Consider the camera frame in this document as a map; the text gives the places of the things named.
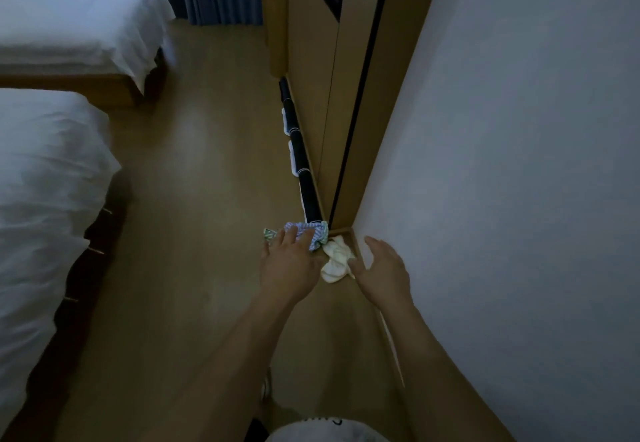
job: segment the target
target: left hand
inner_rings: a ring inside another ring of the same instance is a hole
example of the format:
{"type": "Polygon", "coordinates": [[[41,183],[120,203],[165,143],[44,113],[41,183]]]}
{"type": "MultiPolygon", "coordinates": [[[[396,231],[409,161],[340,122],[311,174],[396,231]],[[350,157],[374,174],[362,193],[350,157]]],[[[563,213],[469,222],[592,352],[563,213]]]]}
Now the left hand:
{"type": "Polygon", "coordinates": [[[287,233],[281,229],[270,245],[264,242],[260,260],[263,293],[290,307],[311,293],[324,264],[321,257],[314,258],[309,252],[314,232],[312,228],[306,230],[296,242],[298,228],[294,226],[287,233]]]}

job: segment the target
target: white duvet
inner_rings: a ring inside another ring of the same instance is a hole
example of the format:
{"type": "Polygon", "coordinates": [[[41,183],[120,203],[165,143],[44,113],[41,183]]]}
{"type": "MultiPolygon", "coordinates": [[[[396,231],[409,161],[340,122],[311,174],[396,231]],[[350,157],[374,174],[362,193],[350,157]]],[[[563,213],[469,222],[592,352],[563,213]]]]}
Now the white duvet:
{"type": "Polygon", "coordinates": [[[55,332],[84,230],[120,168],[108,117],[74,92],[0,89],[0,435],[55,332]]]}
{"type": "Polygon", "coordinates": [[[144,91],[167,0],[0,0],[0,74],[125,74],[144,91]]]}

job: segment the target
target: t-shirt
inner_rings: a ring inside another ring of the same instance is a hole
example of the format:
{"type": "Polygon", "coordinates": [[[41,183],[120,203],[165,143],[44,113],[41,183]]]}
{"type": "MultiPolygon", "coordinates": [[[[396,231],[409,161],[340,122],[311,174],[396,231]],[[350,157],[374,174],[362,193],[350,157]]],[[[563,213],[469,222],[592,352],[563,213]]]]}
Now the t-shirt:
{"type": "Polygon", "coordinates": [[[368,425],[343,418],[310,418],[276,430],[267,442],[388,442],[368,425]]]}

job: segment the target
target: striped cloth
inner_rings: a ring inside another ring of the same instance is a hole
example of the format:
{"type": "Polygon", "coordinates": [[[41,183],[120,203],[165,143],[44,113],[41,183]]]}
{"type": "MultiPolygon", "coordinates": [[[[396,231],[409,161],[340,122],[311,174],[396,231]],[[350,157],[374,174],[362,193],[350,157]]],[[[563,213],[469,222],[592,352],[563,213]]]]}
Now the striped cloth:
{"type": "MultiPolygon", "coordinates": [[[[296,236],[296,240],[300,238],[306,229],[314,228],[316,233],[314,233],[314,239],[311,240],[311,245],[309,246],[310,251],[318,250],[322,245],[327,243],[329,239],[329,226],[326,224],[326,221],[314,221],[313,223],[287,223],[284,226],[284,230],[287,231],[292,226],[298,227],[298,235],[296,236]]],[[[278,234],[277,231],[265,228],[264,229],[264,239],[268,242],[273,239],[274,236],[278,234]]]]}

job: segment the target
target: laminate floor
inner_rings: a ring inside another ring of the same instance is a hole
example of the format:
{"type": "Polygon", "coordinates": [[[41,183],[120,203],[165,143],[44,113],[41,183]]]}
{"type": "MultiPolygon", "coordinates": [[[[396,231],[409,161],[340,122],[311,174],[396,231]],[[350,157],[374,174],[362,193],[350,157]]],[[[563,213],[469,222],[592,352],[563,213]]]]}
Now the laminate floor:
{"type": "MultiPolygon", "coordinates": [[[[134,200],[56,441],[135,441],[160,420],[258,291],[262,229],[303,219],[262,30],[177,21],[170,35],[159,102],[110,113],[134,200]]],[[[331,415],[410,439],[350,279],[321,282],[295,309],[272,370],[272,428],[331,415]]]]}

